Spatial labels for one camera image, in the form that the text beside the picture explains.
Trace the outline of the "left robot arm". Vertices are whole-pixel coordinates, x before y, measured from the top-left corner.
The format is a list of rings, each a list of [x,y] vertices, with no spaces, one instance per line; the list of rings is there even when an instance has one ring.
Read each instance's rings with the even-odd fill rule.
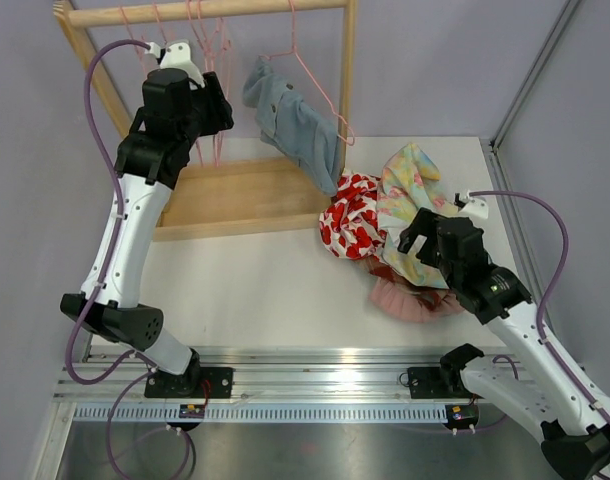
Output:
[[[152,71],[142,97],[111,165],[118,188],[97,256],[80,291],[64,295],[60,310],[154,367],[148,397],[190,397],[202,383],[199,354],[165,329],[160,309],[140,302],[141,278],[159,217],[192,146],[231,129],[232,107],[214,72],[194,80],[178,68]]]

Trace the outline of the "blue denim skirt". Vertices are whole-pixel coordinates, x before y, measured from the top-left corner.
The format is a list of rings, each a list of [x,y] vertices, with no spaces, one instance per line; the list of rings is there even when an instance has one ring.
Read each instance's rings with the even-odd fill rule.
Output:
[[[243,86],[242,103],[255,111],[262,142],[302,170],[321,193],[336,194],[341,173],[336,127],[309,106],[267,60],[256,60]]]

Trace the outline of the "pastel floral skirt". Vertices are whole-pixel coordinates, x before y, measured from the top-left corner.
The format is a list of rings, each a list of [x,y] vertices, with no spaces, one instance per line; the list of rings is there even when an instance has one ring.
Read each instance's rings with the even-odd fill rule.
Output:
[[[401,148],[382,170],[377,186],[377,223],[385,233],[381,261],[417,287],[445,289],[439,270],[416,258],[419,249],[407,254],[398,251],[399,237],[423,208],[453,217],[458,208],[446,198],[440,185],[439,169],[415,143]]]

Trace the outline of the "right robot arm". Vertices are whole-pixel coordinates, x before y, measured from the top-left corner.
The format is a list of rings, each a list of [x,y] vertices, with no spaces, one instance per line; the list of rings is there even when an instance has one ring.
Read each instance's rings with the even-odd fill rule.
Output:
[[[610,465],[610,397],[538,321],[518,277],[491,262],[482,229],[423,208],[401,233],[399,252],[408,253],[418,237],[425,241],[417,258],[440,271],[458,303],[510,349],[536,385],[522,384],[464,344],[441,357],[441,389],[493,403],[530,433],[561,478],[599,475]]]

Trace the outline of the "pink ruffled skirt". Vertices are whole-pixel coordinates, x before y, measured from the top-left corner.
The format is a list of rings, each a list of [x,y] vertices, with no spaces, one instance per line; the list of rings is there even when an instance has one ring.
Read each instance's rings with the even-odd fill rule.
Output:
[[[408,323],[431,323],[464,311],[453,292],[412,288],[378,279],[369,300],[386,315]]]

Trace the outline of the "red plaid wool skirt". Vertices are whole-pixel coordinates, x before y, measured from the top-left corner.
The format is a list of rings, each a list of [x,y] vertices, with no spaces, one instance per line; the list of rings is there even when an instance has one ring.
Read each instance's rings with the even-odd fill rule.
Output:
[[[428,312],[438,313],[448,305],[448,290],[413,285],[375,256],[356,260],[354,264],[377,278],[370,300],[379,307],[423,307]]]

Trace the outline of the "red heart print skirt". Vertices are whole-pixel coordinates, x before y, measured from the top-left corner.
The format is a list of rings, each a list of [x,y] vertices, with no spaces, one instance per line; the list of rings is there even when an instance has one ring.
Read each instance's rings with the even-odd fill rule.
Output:
[[[377,219],[380,178],[345,169],[330,206],[319,215],[324,248],[340,259],[357,261],[379,256],[386,233]]]

